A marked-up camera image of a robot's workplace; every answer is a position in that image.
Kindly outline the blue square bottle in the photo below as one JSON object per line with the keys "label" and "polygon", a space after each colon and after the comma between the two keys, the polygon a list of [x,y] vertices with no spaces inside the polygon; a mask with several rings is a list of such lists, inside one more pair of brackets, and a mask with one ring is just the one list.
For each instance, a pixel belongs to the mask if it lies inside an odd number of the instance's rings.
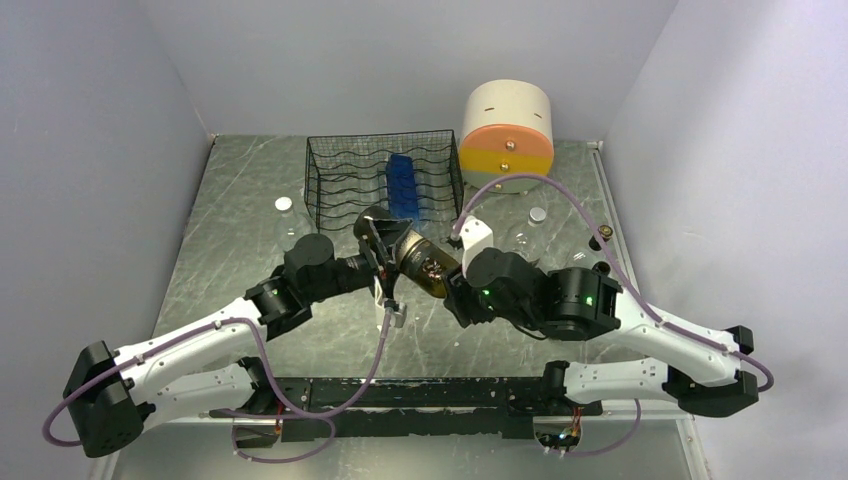
{"label": "blue square bottle", "polygon": [[421,221],[417,182],[412,158],[391,154],[385,167],[389,212],[396,218]]}

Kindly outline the dark green wine bottle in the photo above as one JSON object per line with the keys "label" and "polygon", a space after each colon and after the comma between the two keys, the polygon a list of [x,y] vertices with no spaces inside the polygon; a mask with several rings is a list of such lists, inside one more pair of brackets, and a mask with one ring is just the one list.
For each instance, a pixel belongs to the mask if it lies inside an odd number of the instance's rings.
{"label": "dark green wine bottle", "polygon": [[[371,220],[410,220],[400,219],[378,206],[363,210],[353,225],[355,238],[372,239]],[[459,263],[436,243],[413,228],[402,247],[402,259],[398,268],[398,278],[404,276],[433,298],[445,299],[447,275],[459,268]]]}

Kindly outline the round clear bottle silver cap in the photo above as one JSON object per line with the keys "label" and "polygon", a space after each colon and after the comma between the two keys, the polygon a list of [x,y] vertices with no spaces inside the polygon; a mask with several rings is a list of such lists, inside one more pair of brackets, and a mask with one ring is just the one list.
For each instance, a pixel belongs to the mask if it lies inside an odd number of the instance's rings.
{"label": "round clear bottle silver cap", "polygon": [[505,248],[530,263],[537,263],[545,250],[544,225],[547,212],[542,207],[532,207],[523,220],[510,226],[505,237]]}

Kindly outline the clear bottle gold top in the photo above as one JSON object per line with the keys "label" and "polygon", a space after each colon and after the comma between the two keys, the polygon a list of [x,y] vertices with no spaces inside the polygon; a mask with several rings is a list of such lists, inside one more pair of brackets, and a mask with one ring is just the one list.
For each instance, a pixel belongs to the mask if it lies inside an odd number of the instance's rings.
{"label": "clear bottle gold top", "polygon": [[602,224],[596,233],[590,234],[587,240],[578,243],[570,253],[570,261],[573,266],[591,268],[599,261],[606,261],[601,244],[606,244],[614,235],[611,226]]}

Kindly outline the green wine bottle label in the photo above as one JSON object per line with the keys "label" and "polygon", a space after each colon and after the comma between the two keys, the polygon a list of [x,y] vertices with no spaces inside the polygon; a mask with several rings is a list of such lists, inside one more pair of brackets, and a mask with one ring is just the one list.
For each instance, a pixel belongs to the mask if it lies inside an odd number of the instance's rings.
{"label": "green wine bottle label", "polygon": [[607,262],[599,261],[593,266],[592,270],[602,275],[608,275],[611,271],[611,267]]}

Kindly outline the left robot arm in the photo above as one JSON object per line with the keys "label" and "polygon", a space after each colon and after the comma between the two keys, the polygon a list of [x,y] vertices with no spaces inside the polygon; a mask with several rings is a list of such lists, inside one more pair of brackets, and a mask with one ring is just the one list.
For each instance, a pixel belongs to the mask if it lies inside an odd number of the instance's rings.
{"label": "left robot arm", "polygon": [[314,304],[361,289],[374,297],[383,327],[405,312],[394,299],[399,247],[408,219],[378,209],[354,225],[356,255],[339,258],[332,241],[311,233],[286,251],[272,274],[216,312],[168,334],[79,354],[58,405],[86,456],[117,452],[143,433],[195,413],[241,418],[307,419],[271,371],[267,344],[298,328]]}

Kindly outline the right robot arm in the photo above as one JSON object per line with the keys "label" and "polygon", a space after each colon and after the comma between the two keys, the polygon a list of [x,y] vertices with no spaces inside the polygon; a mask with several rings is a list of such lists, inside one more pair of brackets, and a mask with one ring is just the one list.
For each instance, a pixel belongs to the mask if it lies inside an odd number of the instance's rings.
{"label": "right robot arm", "polygon": [[742,326],[709,330],[665,313],[650,317],[617,281],[581,267],[545,273],[515,253],[486,248],[442,276],[445,307],[462,327],[504,319],[541,339],[600,339],[640,353],[612,363],[547,363],[539,391],[550,413],[609,400],[654,400],[726,418],[758,402],[741,366],[753,347]]}

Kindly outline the clear bottle white cap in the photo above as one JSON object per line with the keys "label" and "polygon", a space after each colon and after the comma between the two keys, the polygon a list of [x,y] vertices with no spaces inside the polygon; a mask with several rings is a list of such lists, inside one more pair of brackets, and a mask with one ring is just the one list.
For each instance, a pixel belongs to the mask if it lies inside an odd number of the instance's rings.
{"label": "clear bottle white cap", "polygon": [[310,216],[297,207],[291,197],[278,197],[274,207],[277,215],[275,238],[281,251],[291,250],[302,237],[317,232]]}

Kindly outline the round cream drawer cabinet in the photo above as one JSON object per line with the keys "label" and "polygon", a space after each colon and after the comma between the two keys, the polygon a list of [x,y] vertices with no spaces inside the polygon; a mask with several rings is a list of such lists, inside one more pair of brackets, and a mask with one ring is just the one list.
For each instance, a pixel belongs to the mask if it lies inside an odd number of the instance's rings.
{"label": "round cream drawer cabinet", "polygon": [[554,160],[551,103],[538,86],[485,82],[469,95],[459,140],[463,180],[480,188],[509,174],[549,174]]}

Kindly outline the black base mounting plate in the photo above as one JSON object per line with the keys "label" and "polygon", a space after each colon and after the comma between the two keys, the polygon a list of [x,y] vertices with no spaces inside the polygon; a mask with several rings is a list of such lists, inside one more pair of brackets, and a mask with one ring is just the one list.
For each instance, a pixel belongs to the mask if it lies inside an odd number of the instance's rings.
{"label": "black base mounting plate", "polygon": [[[298,408],[323,413],[349,400],[358,378],[277,377],[279,388]],[[291,410],[263,380],[259,393],[241,407],[213,407],[213,418],[233,417],[222,410],[275,419]],[[364,394],[334,416],[336,438],[499,434],[503,439],[534,439],[534,420],[571,417],[576,404],[557,399],[540,377],[445,377],[373,380]],[[281,442],[325,439],[321,420],[283,420]]]}

